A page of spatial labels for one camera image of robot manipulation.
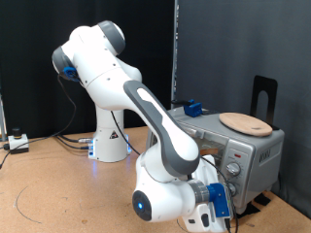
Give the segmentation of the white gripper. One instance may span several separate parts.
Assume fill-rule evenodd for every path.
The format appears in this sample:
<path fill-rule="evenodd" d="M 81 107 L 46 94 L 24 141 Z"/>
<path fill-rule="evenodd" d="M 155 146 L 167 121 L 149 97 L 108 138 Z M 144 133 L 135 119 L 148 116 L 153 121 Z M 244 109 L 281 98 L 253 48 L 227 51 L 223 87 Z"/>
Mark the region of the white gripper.
<path fill-rule="evenodd" d="M 189 232 L 225 233 L 230 229 L 232 210 L 225 185 L 219 181 L 215 159 L 203 155 L 189 184 L 194 190 L 195 206 L 183 221 Z"/>

